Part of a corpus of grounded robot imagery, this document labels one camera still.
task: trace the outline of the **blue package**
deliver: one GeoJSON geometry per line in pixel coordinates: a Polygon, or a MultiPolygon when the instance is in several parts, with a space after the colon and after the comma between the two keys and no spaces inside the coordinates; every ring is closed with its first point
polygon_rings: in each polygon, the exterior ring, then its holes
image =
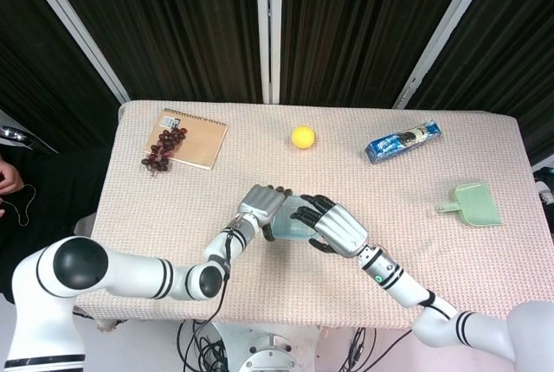
{"type": "Polygon", "coordinates": [[[428,121],[410,130],[373,140],[365,149],[365,153],[373,164],[377,164],[424,145],[441,134],[441,129],[436,122],[428,121]]]}

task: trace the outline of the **dark curtain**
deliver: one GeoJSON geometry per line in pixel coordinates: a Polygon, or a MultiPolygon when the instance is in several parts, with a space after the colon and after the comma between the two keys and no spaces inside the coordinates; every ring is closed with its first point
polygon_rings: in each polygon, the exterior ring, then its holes
{"type": "Polygon", "coordinates": [[[110,144],[119,103],[46,1],[0,0],[0,30],[0,109],[59,151],[110,144]]]}
{"type": "Polygon", "coordinates": [[[256,0],[69,0],[132,99],[261,102],[256,0]]]}
{"type": "Polygon", "coordinates": [[[408,107],[512,115],[531,163],[551,154],[554,0],[473,0],[408,107]]]}
{"type": "Polygon", "coordinates": [[[280,101],[391,108],[451,0],[283,0],[280,101]]]}

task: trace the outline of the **textured table cover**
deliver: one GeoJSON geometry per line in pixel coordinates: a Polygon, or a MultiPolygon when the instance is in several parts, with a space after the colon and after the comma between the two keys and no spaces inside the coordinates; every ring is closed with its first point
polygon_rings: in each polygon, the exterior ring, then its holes
{"type": "MultiPolygon", "coordinates": [[[[344,204],[423,285],[459,310],[505,316],[530,299],[554,299],[554,248],[516,120],[483,112],[426,112],[134,101],[122,116],[93,238],[111,249],[202,262],[204,248],[255,183],[325,194],[344,204]],[[173,108],[229,125],[212,171],[173,164],[152,177],[140,164],[159,111],[173,108]],[[374,138],[435,119],[443,136],[370,164],[374,138]],[[296,125],[317,143],[293,147],[296,125]],[[504,226],[470,228],[438,215],[456,185],[488,182],[504,226]]],[[[96,292],[78,304],[96,318],[207,318],[208,302],[118,298],[96,292]]],[[[233,265],[219,321],[402,328],[405,310],[355,259],[306,243],[256,238],[233,265]]]]}

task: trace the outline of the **notebook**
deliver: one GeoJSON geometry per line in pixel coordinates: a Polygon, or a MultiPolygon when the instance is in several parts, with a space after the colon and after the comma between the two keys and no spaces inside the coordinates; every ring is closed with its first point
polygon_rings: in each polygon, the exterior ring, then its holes
{"type": "Polygon", "coordinates": [[[165,108],[158,115],[154,129],[146,143],[145,152],[150,152],[150,147],[157,143],[158,135],[163,130],[171,129],[174,126],[184,127],[188,132],[186,139],[173,151],[171,160],[211,170],[222,147],[225,134],[227,134],[227,125],[213,119],[205,119],[165,108]]]}

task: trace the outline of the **yellow ball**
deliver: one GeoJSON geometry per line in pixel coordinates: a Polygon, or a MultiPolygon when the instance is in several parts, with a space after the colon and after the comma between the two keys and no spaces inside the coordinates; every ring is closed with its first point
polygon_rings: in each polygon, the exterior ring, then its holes
{"type": "Polygon", "coordinates": [[[293,144],[299,149],[307,149],[311,147],[315,141],[315,132],[313,132],[310,127],[301,125],[294,129],[291,139],[293,140],[293,144]]]}

